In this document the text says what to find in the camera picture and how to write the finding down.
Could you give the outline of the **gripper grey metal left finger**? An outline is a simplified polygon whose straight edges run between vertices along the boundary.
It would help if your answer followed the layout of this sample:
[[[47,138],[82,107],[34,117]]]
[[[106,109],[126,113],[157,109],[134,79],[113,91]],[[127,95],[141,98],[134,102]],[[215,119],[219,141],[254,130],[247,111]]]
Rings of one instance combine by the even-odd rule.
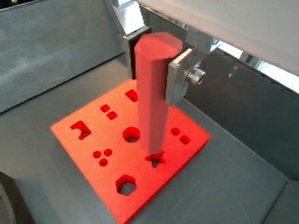
[[[153,32],[149,26],[143,26],[141,29],[125,35],[122,37],[122,47],[126,52],[126,62],[129,69],[129,77],[134,80],[137,78],[137,56],[135,56],[135,46],[143,35]]]

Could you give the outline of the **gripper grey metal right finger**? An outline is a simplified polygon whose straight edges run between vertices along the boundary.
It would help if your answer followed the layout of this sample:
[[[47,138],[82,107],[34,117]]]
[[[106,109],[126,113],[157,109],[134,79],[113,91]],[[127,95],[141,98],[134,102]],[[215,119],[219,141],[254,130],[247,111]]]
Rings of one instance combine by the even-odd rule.
[[[206,54],[189,48],[169,64],[166,102],[173,106],[186,96],[190,85],[198,86],[206,78],[201,69]]]

